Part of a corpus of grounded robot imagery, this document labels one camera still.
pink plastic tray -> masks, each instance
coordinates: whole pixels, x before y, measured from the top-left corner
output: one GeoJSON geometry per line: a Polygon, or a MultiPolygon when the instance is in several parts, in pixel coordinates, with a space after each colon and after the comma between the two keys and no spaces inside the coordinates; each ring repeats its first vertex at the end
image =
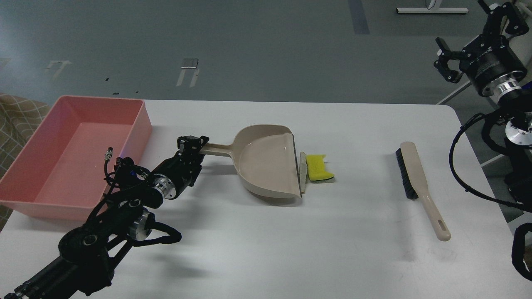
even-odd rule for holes
{"type": "Polygon", "coordinates": [[[104,156],[139,162],[152,125],[141,99],[62,96],[0,181],[0,204],[85,220],[107,189],[104,156]]]}

brush bristles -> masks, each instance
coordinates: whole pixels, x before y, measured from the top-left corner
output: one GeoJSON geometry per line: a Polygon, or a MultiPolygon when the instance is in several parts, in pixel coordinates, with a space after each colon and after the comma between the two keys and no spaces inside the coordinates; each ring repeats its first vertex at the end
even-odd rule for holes
{"type": "Polygon", "coordinates": [[[414,200],[419,196],[415,192],[414,187],[412,187],[412,183],[408,178],[408,172],[406,171],[406,166],[404,165],[403,154],[401,153],[401,149],[398,149],[395,152],[395,155],[397,156],[397,162],[399,163],[399,169],[401,170],[401,177],[403,178],[403,187],[404,192],[406,194],[406,198],[414,200]]]}

checkered fabric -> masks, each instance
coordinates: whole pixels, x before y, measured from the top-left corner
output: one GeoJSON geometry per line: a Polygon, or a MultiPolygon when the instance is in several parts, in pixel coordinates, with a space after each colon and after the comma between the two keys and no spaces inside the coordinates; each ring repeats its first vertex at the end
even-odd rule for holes
{"type": "MultiPolygon", "coordinates": [[[[0,178],[49,110],[45,103],[0,93],[0,178]]],[[[0,230],[11,212],[11,209],[0,205],[0,230]]]]}

hole in brush handle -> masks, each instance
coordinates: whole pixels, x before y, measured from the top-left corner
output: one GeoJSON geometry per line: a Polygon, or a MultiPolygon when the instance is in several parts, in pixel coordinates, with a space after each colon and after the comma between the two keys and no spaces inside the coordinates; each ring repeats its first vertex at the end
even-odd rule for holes
{"type": "Polygon", "coordinates": [[[445,227],[445,223],[443,223],[442,220],[438,220],[438,224],[439,224],[439,227],[441,227],[443,231],[447,231],[447,228],[445,227]]]}

brush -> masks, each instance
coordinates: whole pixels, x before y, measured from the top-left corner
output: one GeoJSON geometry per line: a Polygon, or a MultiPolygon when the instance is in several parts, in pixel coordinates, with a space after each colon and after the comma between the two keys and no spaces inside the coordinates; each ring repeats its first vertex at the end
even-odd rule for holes
{"type": "Polygon", "coordinates": [[[401,176],[403,177],[406,197],[411,200],[420,198],[436,236],[440,241],[448,241],[451,239],[451,233],[447,229],[442,215],[430,197],[427,178],[425,177],[425,172],[423,171],[415,144],[412,142],[403,142],[395,154],[401,170],[401,176]]]}

